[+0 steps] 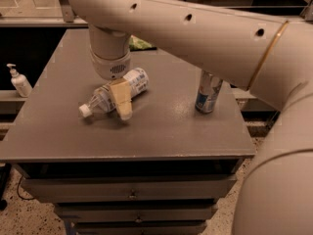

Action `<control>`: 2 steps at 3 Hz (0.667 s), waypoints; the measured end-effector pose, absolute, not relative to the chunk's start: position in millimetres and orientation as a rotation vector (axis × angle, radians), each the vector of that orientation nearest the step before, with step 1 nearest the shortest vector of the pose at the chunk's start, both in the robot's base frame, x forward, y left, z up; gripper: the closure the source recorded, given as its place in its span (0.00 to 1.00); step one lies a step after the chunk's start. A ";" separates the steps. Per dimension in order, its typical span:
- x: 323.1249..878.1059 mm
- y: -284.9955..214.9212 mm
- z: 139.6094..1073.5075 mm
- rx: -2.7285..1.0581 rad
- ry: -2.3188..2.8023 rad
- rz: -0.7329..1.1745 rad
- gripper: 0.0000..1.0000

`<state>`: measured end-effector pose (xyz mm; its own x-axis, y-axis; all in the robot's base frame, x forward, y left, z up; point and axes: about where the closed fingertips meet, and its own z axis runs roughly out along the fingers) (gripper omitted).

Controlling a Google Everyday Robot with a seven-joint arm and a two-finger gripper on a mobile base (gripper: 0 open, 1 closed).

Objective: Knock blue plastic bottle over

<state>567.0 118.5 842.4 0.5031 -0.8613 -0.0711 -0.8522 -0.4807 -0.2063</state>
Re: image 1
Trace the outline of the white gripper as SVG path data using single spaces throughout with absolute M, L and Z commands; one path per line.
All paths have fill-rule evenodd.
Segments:
M 122 78 L 130 71 L 130 52 L 121 58 L 109 60 L 90 51 L 90 57 L 96 73 L 104 80 L 113 80 L 110 84 L 110 94 L 120 118 L 131 119 L 131 87 L 128 81 Z

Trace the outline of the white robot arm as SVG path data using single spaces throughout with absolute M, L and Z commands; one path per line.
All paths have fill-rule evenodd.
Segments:
M 280 111 L 252 161 L 232 235 L 313 235 L 312 26 L 176 0 L 69 0 L 93 30 L 104 79 L 122 77 L 130 34 L 249 91 Z

